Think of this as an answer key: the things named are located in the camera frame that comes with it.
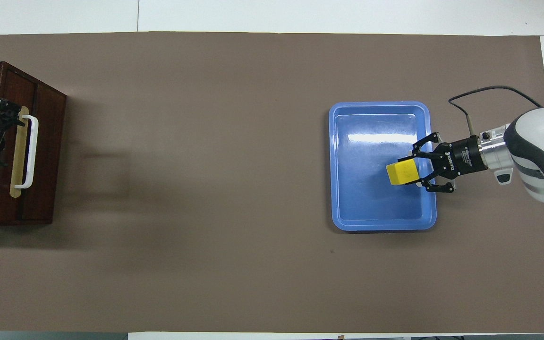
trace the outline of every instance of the blue tray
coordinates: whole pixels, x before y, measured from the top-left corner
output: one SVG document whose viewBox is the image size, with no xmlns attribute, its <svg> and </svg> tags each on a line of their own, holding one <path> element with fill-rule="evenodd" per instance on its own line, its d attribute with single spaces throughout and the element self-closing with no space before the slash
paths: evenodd
<svg viewBox="0 0 544 340">
<path fill-rule="evenodd" d="M 436 222 L 436 195 L 393 186 L 386 165 L 405 157 L 430 133 L 419 102 L 337 103 L 329 112 L 333 222 L 345 231 L 426 230 Z M 430 145 L 422 150 L 430 151 Z M 431 164 L 416 159 L 419 174 Z"/>
</svg>

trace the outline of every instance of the white handle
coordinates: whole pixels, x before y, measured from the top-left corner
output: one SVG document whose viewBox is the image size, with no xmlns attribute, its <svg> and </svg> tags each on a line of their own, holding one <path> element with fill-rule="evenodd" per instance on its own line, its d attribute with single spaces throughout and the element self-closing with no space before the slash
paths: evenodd
<svg viewBox="0 0 544 340">
<path fill-rule="evenodd" d="M 17 189 L 26 189 L 33 184 L 33 173 L 35 170 L 35 153 L 37 153 L 37 134 L 39 133 L 39 121 L 30 114 L 23 114 L 22 118 L 31 121 L 31 134 L 28 138 L 28 157 L 26 158 L 26 178 L 21 185 L 14 185 Z"/>
</svg>

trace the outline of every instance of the brown table mat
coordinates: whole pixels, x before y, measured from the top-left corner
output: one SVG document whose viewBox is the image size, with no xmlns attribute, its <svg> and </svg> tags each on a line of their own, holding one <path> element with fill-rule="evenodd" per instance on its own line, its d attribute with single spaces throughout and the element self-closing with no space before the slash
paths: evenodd
<svg viewBox="0 0 544 340">
<path fill-rule="evenodd" d="M 1 331 L 544 332 L 544 204 L 518 178 L 459 178 L 428 232 L 345 234 L 327 121 L 414 100 L 466 137 L 452 95 L 544 103 L 538 37 L 37 34 L 0 60 L 69 95 L 54 224 L 0 228 Z M 530 108 L 460 103 L 478 131 Z"/>
</svg>

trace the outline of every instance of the yellow block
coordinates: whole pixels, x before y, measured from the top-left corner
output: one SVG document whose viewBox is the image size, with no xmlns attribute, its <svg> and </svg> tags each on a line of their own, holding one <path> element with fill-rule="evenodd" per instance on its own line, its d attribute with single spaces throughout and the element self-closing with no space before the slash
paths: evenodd
<svg viewBox="0 0 544 340">
<path fill-rule="evenodd" d="M 389 164 L 386 170 L 391 185 L 402 185 L 419 179 L 419 171 L 414 159 Z"/>
</svg>

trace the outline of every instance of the wooden drawer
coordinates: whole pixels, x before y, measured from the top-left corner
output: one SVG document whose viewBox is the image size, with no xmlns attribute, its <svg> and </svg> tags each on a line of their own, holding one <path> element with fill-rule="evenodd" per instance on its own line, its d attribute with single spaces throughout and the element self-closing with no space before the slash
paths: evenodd
<svg viewBox="0 0 544 340">
<path fill-rule="evenodd" d="M 49 224 L 54 213 L 56 180 L 66 95 L 16 67 L 0 62 L 0 97 L 28 107 L 39 119 L 34 181 L 19 198 L 9 195 L 16 128 L 6 132 L 0 167 L 0 225 Z"/>
</svg>

